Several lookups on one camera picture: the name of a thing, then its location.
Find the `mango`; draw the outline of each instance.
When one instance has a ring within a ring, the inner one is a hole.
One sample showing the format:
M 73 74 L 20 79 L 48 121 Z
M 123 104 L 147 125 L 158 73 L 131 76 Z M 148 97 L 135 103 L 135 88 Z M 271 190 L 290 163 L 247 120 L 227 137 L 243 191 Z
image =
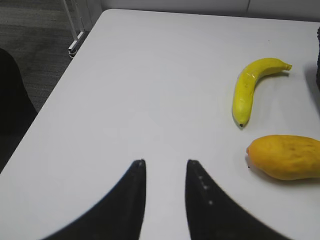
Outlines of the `mango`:
M 320 141 L 294 135 L 254 140 L 246 152 L 258 169 L 279 180 L 320 178 Z

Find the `banana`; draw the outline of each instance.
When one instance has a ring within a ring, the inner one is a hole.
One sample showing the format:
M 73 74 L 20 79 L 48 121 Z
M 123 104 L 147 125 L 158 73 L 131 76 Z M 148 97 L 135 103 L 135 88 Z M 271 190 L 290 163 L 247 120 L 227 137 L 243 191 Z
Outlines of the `banana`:
M 289 71 L 291 67 L 277 58 L 262 58 L 243 69 L 235 85 L 232 104 L 233 118 L 240 127 L 249 121 L 257 81 L 266 75 Z

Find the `banana tip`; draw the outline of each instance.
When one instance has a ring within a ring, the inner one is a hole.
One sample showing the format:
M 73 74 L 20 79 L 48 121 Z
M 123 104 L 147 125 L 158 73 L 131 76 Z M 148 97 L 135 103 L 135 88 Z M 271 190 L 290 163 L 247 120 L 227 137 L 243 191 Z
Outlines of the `banana tip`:
M 292 68 L 292 65 L 287 64 L 285 69 L 289 71 L 291 68 Z

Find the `gray carpet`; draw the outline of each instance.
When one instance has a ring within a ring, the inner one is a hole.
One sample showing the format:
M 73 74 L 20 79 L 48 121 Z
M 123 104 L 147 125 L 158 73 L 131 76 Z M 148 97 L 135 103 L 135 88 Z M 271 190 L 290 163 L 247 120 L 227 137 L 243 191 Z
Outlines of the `gray carpet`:
M 60 0 L 0 0 L 0 48 L 16 60 L 37 111 L 71 62 L 72 41 Z

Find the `table surface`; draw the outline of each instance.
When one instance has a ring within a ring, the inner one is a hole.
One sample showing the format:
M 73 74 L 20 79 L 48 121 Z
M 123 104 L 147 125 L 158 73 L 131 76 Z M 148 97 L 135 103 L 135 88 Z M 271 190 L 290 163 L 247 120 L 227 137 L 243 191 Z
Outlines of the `table surface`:
M 189 239 L 188 159 L 240 206 L 295 240 L 319 239 L 320 182 L 248 169 L 246 147 L 270 134 L 320 139 L 319 23 L 105 11 L 0 175 L 0 239 L 41 239 L 79 217 L 133 160 L 147 164 L 142 240 Z M 240 130 L 237 77 L 266 57 L 292 64 L 255 91 Z

